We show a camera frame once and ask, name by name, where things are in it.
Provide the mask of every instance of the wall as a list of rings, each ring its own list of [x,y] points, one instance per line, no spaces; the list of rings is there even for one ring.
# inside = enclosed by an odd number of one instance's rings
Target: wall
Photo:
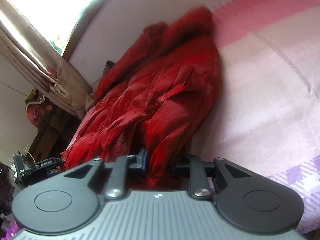
[[[146,26],[171,23],[196,6],[217,1],[221,0],[109,0],[87,28],[70,63],[92,85],[106,61],[117,61]]]
[[[37,134],[24,110],[25,95],[29,95],[33,87],[1,54],[0,82],[18,91],[0,83],[0,161],[9,165],[12,155],[18,150],[24,153]]]

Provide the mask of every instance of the red puffer jacket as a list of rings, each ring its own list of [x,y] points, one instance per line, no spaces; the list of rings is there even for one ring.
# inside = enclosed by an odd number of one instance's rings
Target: red puffer jacket
[[[147,27],[100,81],[96,112],[62,153],[64,168],[97,156],[113,162],[132,145],[145,145],[146,187],[173,186],[169,170],[221,87],[212,28],[212,14],[204,7],[170,26]]]

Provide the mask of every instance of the mattress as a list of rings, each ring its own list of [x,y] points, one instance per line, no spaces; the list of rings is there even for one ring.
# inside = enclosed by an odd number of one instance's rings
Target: mattress
[[[291,187],[305,204],[298,231],[319,228],[320,0],[224,0],[210,9],[223,93],[190,153]]]

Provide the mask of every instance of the window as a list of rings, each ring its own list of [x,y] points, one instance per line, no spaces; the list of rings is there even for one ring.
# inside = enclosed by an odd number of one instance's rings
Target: window
[[[10,0],[63,53],[73,28],[92,0]]]

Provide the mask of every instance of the curtain fold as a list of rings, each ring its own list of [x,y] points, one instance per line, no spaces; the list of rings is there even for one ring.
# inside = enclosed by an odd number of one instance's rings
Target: curtain fold
[[[84,117],[92,89],[8,0],[0,0],[0,53],[52,103]]]

